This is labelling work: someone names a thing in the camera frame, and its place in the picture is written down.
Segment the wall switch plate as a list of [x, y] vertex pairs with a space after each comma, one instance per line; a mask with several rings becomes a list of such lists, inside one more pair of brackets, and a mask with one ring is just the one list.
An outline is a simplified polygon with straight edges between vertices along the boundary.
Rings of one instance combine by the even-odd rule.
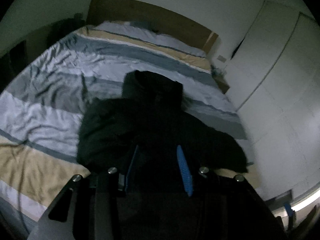
[[217, 59], [218, 61], [220, 61], [220, 62], [223, 62], [223, 63], [226, 62], [226, 58], [224, 58], [224, 57], [221, 56], [221, 55], [219, 55], [216, 59]]

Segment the wooden nightstand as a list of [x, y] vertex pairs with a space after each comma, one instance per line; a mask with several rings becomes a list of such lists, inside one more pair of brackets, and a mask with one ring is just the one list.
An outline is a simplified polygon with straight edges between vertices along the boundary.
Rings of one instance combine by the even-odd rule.
[[224, 78], [223, 71], [211, 65], [211, 74], [212, 78], [217, 83], [218, 88], [223, 92], [223, 94], [226, 94], [230, 89], [230, 86]]

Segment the large black puffer coat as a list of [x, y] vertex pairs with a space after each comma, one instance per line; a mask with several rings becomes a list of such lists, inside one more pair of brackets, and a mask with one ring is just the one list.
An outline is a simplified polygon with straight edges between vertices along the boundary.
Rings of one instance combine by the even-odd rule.
[[121, 97], [95, 99], [79, 129], [77, 162], [98, 176], [113, 239], [196, 239], [221, 224], [216, 170], [244, 173], [236, 140], [187, 113], [183, 86], [132, 71]]

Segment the light blue pillow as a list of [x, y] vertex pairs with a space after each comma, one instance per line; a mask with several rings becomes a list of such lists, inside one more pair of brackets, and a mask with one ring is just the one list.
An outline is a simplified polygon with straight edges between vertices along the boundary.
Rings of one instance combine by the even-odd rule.
[[207, 54], [201, 49], [189, 46], [170, 35], [157, 34], [147, 29], [146, 25], [143, 25], [141, 22], [104, 21], [93, 29], [135, 38], [140, 41], [149, 42], [165, 48], [172, 48], [194, 56], [207, 57]]

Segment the wooden headboard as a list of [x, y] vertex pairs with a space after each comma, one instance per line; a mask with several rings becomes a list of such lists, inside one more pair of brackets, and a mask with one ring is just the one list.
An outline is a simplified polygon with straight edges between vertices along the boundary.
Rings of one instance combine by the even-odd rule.
[[171, 35], [185, 44], [209, 53], [218, 35], [203, 25], [171, 10], [136, 0], [91, 0], [86, 22], [148, 23], [152, 30]]

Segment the striped blue beige duvet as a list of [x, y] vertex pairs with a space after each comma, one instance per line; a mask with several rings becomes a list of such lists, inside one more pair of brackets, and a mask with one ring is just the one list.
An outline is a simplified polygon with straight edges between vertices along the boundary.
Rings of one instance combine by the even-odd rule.
[[26, 239], [74, 174], [78, 129], [94, 99], [117, 98], [134, 70], [162, 74], [183, 85], [188, 113], [231, 135], [254, 154], [232, 103], [199, 57], [85, 26], [46, 49], [1, 92], [1, 222]]

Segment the white wardrobe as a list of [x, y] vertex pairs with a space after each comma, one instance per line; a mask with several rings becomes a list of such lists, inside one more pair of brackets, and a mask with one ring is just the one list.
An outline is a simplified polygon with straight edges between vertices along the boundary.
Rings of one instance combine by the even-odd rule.
[[268, 200], [319, 182], [319, 25], [266, 1], [226, 67]]

